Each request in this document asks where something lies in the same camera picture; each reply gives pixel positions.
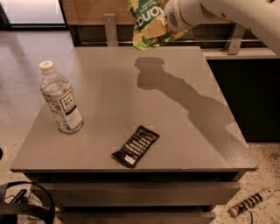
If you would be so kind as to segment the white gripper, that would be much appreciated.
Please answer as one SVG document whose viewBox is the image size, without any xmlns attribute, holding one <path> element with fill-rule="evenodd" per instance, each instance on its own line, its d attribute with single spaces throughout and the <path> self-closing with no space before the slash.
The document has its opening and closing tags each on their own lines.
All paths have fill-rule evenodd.
<svg viewBox="0 0 280 224">
<path fill-rule="evenodd" d="M 182 32 L 221 19 L 222 6 L 223 0 L 169 0 L 164 7 L 164 15 L 172 31 Z M 165 35 L 165 20 L 156 17 L 141 33 L 146 39 Z"/>
</svg>

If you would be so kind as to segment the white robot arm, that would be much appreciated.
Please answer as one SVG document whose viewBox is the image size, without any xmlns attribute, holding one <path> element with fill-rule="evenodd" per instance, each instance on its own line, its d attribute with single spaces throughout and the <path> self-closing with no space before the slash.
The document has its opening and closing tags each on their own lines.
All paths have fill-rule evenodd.
<svg viewBox="0 0 280 224">
<path fill-rule="evenodd" d="M 280 54 L 279 0 L 169 0 L 164 10 L 152 6 L 137 22 L 146 39 L 183 32 L 225 18 L 250 30 L 272 52 Z"/>
</svg>

